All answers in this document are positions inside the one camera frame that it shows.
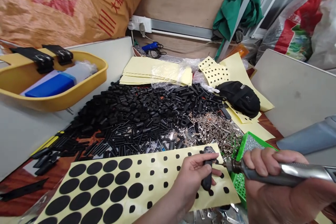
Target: clear plastic bag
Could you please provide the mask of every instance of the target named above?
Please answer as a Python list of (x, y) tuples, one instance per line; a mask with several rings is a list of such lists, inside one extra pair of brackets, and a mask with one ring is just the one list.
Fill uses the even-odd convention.
[(151, 85), (152, 88), (163, 88), (167, 91), (180, 87), (181, 78), (185, 71), (185, 66), (176, 64), (176, 67), (167, 69), (164, 64), (154, 65), (152, 67)]

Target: black clamp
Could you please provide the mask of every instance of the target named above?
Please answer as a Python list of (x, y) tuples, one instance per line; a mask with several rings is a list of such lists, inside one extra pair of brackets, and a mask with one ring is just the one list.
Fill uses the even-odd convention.
[(60, 65), (67, 65), (67, 64), (72, 63), (72, 59), (74, 58), (74, 55), (72, 52), (68, 51), (67, 49), (64, 49), (63, 47), (58, 46), (58, 45), (42, 45), (42, 47), (56, 54), (58, 63)]
[(33, 47), (17, 47), (10, 48), (13, 53), (21, 54), (28, 59), (31, 59), (37, 65), (37, 71), (40, 74), (47, 74), (54, 70), (54, 58), (44, 52), (40, 52), (39, 50)]

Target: cable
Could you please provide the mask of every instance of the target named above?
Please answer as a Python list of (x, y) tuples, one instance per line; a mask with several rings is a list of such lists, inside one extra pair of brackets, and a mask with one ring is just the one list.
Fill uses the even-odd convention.
[[(152, 40), (151, 38), (147, 37), (147, 36), (145, 35), (145, 33), (141, 33), (141, 34), (144, 35), (147, 39), (149, 39), (149, 40), (151, 40), (151, 41), (153, 41), (153, 42), (156, 42), (156, 41)], [(206, 45), (211, 44), (211, 43), (215, 43), (215, 44), (217, 44), (217, 43), (219, 43), (219, 42), (218, 42), (218, 41), (209, 41), (208, 43), (205, 43), (205, 44), (203, 44), (203, 45), (201, 45), (201, 46), (194, 47), (194, 48), (188, 48), (188, 49), (173, 48), (173, 47), (168, 47), (168, 46), (166, 46), (166, 45), (163, 45), (163, 47), (165, 47), (165, 48), (169, 48), (169, 49), (173, 49), (173, 50), (178, 50), (178, 51), (190, 51), (190, 50), (194, 50), (194, 49), (197, 49), (197, 48), (201, 48), (201, 47), (206, 46)]]

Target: stack of paper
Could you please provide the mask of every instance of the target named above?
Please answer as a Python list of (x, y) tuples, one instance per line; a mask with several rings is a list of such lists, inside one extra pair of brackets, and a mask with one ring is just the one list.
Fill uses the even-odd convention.
[(132, 57), (120, 79), (121, 84), (141, 85), (158, 82), (169, 82), (180, 85), (191, 85), (193, 74), (189, 66), (156, 60), (147, 57)]

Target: perforated paper sheet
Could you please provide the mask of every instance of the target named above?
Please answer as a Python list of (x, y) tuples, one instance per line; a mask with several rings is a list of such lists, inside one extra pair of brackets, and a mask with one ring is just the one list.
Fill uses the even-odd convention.
[[(217, 144), (210, 146), (219, 153)], [(35, 223), (132, 223), (169, 191), (183, 159), (203, 149), (195, 146), (72, 163)], [(213, 176), (217, 185), (210, 193), (200, 187), (191, 211), (240, 202), (227, 169), (213, 167), (224, 177)]]

